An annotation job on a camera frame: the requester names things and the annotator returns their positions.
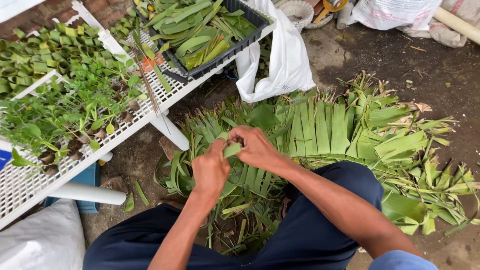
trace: man's left hand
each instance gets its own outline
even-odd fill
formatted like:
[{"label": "man's left hand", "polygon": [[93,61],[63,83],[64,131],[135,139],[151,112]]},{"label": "man's left hand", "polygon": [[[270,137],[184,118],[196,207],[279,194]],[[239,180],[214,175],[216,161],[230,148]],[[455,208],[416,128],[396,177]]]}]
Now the man's left hand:
[{"label": "man's left hand", "polygon": [[192,161],[195,187],[192,193],[197,193],[201,200],[213,208],[225,186],[230,165],[223,158],[223,149],[227,142],[223,138],[216,139],[207,151]]}]

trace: hand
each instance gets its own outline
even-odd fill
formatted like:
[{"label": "hand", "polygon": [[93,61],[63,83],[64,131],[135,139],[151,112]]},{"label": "hand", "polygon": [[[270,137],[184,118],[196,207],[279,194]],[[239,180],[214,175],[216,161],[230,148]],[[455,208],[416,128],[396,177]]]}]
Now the hand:
[{"label": "hand", "polygon": [[216,139],[203,155],[192,161],[195,178],[192,192],[198,193],[199,198],[211,208],[218,201],[230,173],[228,160],[223,158],[226,146],[225,139]]},{"label": "hand", "polygon": [[259,128],[237,126],[230,130],[228,139],[243,145],[237,157],[256,168],[273,172],[279,160],[284,158]]}]

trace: forearm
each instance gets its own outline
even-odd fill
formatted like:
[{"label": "forearm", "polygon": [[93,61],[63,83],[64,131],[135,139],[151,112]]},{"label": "forearm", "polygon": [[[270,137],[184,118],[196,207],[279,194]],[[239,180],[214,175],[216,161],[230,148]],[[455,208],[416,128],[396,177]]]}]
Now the forearm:
[{"label": "forearm", "polygon": [[210,210],[211,207],[192,192],[177,221],[155,253],[148,270],[185,269],[195,237]]},{"label": "forearm", "polygon": [[364,247],[373,258],[395,249],[421,256],[382,212],[351,191],[289,159],[282,159],[272,172],[295,185],[335,227]]}]

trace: black plastic tray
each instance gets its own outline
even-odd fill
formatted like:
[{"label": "black plastic tray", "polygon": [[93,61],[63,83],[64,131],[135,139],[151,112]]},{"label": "black plastic tray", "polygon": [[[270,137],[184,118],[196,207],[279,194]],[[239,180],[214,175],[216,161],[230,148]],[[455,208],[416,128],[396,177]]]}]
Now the black plastic tray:
[{"label": "black plastic tray", "polygon": [[[247,6],[246,4],[244,4],[239,0],[224,0],[222,2],[222,5],[225,6],[229,12],[243,10],[245,12],[245,14],[243,14],[243,17],[245,17],[245,19],[247,19],[250,23],[256,26],[257,29],[253,31],[248,37],[245,37],[245,39],[236,41],[234,46],[231,46],[228,50],[218,55],[210,62],[205,63],[199,67],[196,67],[190,71],[188,71],[180,62],[180,60],[177,58],[177,56],[175,56],[173,49],[168,49],[164,51],[162,53],[163,57],[165,59],[166,57],[169,57],[185,77],[192,77],[193,79],[198,79],[203,75],[209,73],[212,69],[215,69],[219,65],[223,64],[223,62],[230,59],[231,57],[233,57],[243,49],[247,48],[253,42],[257,41],[257,39],[259,39],[262,34],[262,30],[269,25],[269,22],[266,18],[264,18],[257,11],[255,11],[254,9],[252,9],[251,7]],[[135,11],[137,11],[138,16],[143,21],[143,23],[144,24],[148,23],[148,19],[143,17],[140,14],[140,12],[138,12],[135,6],[135,3],[133,3],[133,8],[135,8]],[[148,34],[152,37],[157,35],[158,32],[155,31],[155,29],[153,29],[153,27],[150,26],[148,28]],[[163,44],[164,44],[164,41],[161,39],[158,39],[158,49],[160,49],[163,46]]]}]

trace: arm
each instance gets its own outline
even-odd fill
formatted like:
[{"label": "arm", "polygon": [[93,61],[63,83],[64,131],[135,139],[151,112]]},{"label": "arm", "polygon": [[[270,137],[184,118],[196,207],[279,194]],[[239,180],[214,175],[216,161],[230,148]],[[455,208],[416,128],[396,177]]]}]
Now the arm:
[{"label": "arm", "polygon": [[205,154],[193,160],[195,187],[177,221],[155,253],[148,270],[186,268],[195,236],[218,201],[230,172],[228,161],[223,158],[222,150],[225,146],[224,139],[217,139]]},{"label": "arm", "polygon": [[391,250],[421,257],[403,232],[374,206],[281,155],[260,129],[238,126],[230,131],[228,138],[243,143],[242,151],[237,153],[240,160],[294,184],[335,227],[365,248],[373,259]]}]

